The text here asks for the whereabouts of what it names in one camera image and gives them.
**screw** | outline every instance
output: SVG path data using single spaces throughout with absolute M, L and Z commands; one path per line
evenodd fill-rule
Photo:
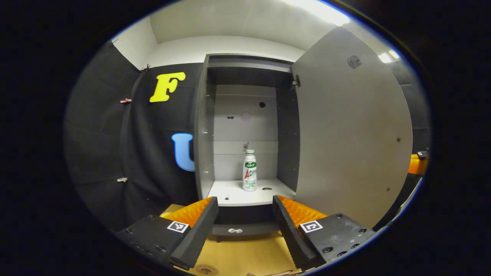
M 331 252 L 332 250 L 333 250 L 333 248 L 332 248 L 332 247 L 326 247 L 326 248 L 324 248 L 324 249 L 322 250 L 322 253 L 329 253 L 329 252 Z

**cabinet door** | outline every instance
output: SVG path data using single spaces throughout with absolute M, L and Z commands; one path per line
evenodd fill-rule
M 349 65 L 352 56 L 358 67 Z M 399 194 L 411 156 L 411 119 L 397 80 L 342 27 L 305 52 L 292 71 L 300 78 L 296 201 L 375 226 Z

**white wall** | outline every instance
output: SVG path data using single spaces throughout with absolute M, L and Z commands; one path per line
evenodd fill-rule
M 157 46 L 150 17 L 131 25 L 112 39 L 114 46 L 136 68 L 147 66 L 148 56 Z
M 145 65 L 203 62 L 206 54 L 250 54 L 295 62 L 305 51 L 278 42 L 234 35 L 207 35 L 158 44 Z

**bottle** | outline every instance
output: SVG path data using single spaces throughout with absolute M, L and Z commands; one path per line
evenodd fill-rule
M 242 189 L 251 192 L 257 189 L 257 164 L 254 150 L 248 149 L 245 151 L 244 168 L 242 170 Z

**white shelf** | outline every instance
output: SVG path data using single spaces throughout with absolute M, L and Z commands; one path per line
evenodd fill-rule
M 241 180 L 215 181 L 208 197 L 216 196 L 218 206 L 238 207 L 272 204 L 273 195 L 277 194 L 295 199 L 295 192 L 278 179 L 258 179 L 253 192 L 244 191 Z

